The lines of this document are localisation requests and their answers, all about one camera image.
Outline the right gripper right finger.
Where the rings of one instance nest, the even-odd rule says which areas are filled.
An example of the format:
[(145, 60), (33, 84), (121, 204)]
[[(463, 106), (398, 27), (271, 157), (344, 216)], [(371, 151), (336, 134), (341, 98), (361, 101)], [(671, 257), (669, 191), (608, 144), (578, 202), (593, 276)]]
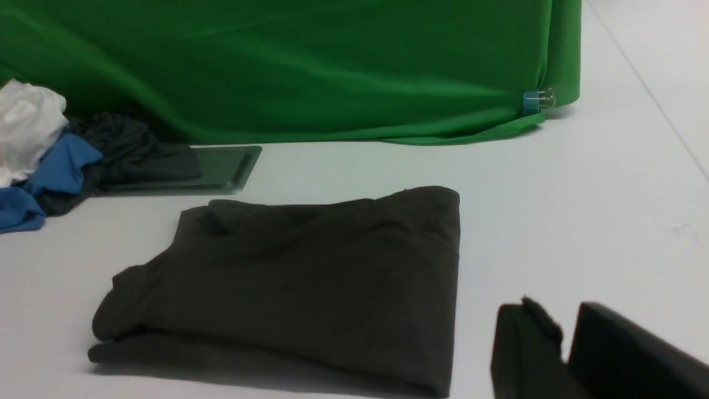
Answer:
[(706, 363), (607, 306), (578, 308), (568, 368), (595, 398), (707, 398)]

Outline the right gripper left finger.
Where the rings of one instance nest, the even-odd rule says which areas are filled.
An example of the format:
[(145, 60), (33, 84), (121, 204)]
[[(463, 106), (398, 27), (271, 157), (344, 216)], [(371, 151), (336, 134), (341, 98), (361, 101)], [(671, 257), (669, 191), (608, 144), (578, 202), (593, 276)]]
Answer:
[(564, 333), (537, 301), (503, 304), (490, 373), (495, 398), (587, 398), (562, 359)]

